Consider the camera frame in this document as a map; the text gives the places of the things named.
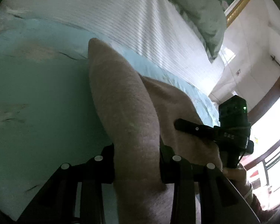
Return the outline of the person's right hand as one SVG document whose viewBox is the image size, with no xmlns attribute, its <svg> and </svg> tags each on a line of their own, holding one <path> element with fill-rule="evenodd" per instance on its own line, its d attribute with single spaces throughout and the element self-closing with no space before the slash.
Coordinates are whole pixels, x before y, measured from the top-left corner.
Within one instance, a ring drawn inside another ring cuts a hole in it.
<svg viewBox="0 0 280 224">
<path fill-rule="evenodd" d="M 240 163 L 236 168 L 223 168 L 223 175 L 232 181 L 238 192 L 245 196 L 251 189 L 251 184 L 247 180 L 247 172 Z"/>
</svg>

